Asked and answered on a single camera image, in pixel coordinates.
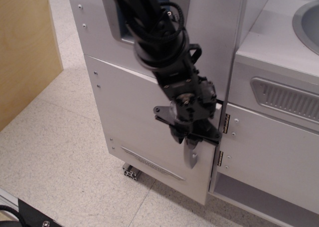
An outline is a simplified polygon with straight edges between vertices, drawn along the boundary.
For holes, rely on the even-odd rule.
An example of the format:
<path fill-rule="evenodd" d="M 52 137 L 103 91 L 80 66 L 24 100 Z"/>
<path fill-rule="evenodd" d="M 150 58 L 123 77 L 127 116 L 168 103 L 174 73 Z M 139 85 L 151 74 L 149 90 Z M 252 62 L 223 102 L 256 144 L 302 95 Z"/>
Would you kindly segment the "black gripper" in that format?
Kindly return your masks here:
<path fill-rule="evenodd" d="M 186 146 L 190 150 L 194 150 L 201 141 L 220 144 L 222 134 L 208 119 L 180 121 L 176 118 L 172 106 L 156 106 L 154 114 L 157 120 L 169 125 L 170 133 L 176 142 L 181 144 L 186 138 Z"/>

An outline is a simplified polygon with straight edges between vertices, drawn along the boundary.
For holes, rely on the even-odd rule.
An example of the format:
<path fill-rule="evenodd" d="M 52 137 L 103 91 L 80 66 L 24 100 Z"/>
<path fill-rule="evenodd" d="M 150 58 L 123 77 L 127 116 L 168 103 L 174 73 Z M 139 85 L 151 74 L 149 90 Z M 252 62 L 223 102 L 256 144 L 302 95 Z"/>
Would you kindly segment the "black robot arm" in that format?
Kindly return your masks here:
<path fill-rule="evenodd" d="M 154 108 L 156 119 L 190 149 L 201 141 L 219 145 L 222 135 L 210 122 L 216 110 L 215 87 L 195 67 L 202 50 L 189 42 L 180 6 L 158 0 L 114 2 L 134 38 L 136 59 L 153 73 L 171 102 Z"/>

